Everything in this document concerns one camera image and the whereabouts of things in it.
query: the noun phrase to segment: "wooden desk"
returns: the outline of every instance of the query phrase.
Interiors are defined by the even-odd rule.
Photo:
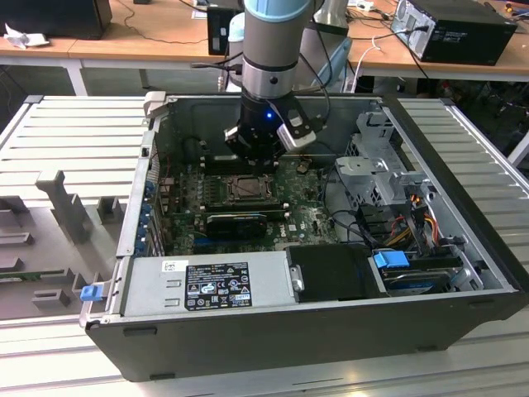
[[[192,9],[178,0],[153,0],[149,5],[136,5],[132,0],[121,0],[135,16],[128,19],[144,36],[165,41],[201,41],[207,38],[207,22],[191,19]],[[392,0],[374,0],[386,12],[393,12]],[[490,0],[502,10],[504,2]],[[221,57],[207,53],[207,41],[197,44],[168,44],[149,41],[125,26],[131,15],[118,0],[110,0],[112,24],[102,40],[81,41],[52,39],[52,45],[18,50],[0,41],[0,65],[60,66],[67,69],[77,95],[87,95],[82,68],[139,69],[142,83],[145,69],[188,69],[191,61],[214,61]],[[355,21],[350,25],[351,37],[372,37],[388,34],[380,22]],[[406,46],[397,37],[380,39],[382,51],[372,50],[362,62],[362,75],[422,77]],[[356,65],[371,46],[371,41],[353,41],[351,62]],[[496,66],[449,65],[423,63],[422,68],[433,79],[471,79],[492,81],[529,81],[529,34],[515,34]]]
[[[196,44],[163,43],[146,40],[125,26],[127,20],[144,36],[164,41],[196,42]],[[206,61],[221,59],[207,52],[207,22],[191,19],[193,9],[178,0],[154,0],[149,5],[133,4],[132,0],[111,0],[112,23],[100,41],[77,40],[69,49],[70,58],[105,60]]]
[[[385,12],[394,12],[391,0],[374,0],[376,6]],[[490,1],[500,12],[505,2]],[[350,24],[350,37],[383,36],[390,30],[380,22],[355,21]],[[391,36],[376,41],[381,51],[372,50],[363,59],[361,68],[364,75],[422,77],[421,71],[413,62],[407,47],[396,37]],[[364,51],[371,47],[371,41],[353,41],[349,60],[357,65]],[[428,77],[442,79],[471,79],[492,81],[529,81],[529,34],[515,33],[498,63],[495,66],[453,65],[421,63]]]

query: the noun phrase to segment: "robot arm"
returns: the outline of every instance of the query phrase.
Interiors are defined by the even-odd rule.
[[[266,169],[285,152],[316,140],[321,117],[294,97],[303,29],[323,0],[245,0],[241,118],[226,131],[240,158]]]

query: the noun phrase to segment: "desk leg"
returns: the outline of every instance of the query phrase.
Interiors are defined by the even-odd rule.
[[[529,153],[529,132],[523,137],[523,139],[514,148],[512,153],[509,155],[508,160],[512,165],[518,166]]]
[[[141,87],[143,89],[149,89],[150,88],[149,76],[147,76],[147,70],[140,69],[140,80],[141,80]]]
[[[63,67],[68,71],[69,80],[74,87],[75,95],[88,96],[88,91],[84,85],[81,69],[83,65],[80,60],[64,60]]]

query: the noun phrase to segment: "white paper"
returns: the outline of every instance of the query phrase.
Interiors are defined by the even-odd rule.
[[[31,33],[27,35],[26,33],[12,29],[7,23],[6,34],[3,35],[3,38],[9,41],[11,45],[22,48],[23,50],[25,50],[27,47],[35,47],[50,43],[41,33]]]
[[[193,5],[197,6],[197,0],[194,0]],[[207,19],[207,12],[193,11],[191,13],[191,19]]]

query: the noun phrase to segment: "white cable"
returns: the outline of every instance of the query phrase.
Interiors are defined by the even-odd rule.
[[[396,36],[396,35],[399,35],[401,33],[409,33],[411,31],[409,31],[408,29],[404,29],[403,31],[395,31],[393,35],[391,36],[386,36],[386,37],[392,37],[392,36]],[[373,36],[371,37],[371,44],[372,46],[370,48],[368,48],[367,50],[364,51],[364,54],[362,54],[362,56],[360,57],[360,59],[358,60],[358,64],[356,66],[356,71],[355,71],[355,75],[353,76],[353,87],[351,88],[350,92],[351,93],[355,93],[356,91],[356,85],[358,83],[358,72],[360,71],[360,66],[362,65],[362,60],[364,60],[364,57],[371,51],[371,50],[378,50],[378,51],[381,51],[382,48],[380,48],[378,45],[376,45],[376,43],[374,42],[376,39],[379,39],[381,38],[380,36]]]
[[[358,71],[360,70],[360,65],[362,65],[362,60],[367,55],[367,53],[370,52],[371,50],[380,50],[380,47],[371,46],[366,51],[364,51],[364,54],[362,54],[362,56],[360,57],[360,60],[358,61],[358,65],[356,66],[355,76],[353,77],[353,88],[350,89],[351,93],[355,93],[356,91],[356,84],[358,83]]]

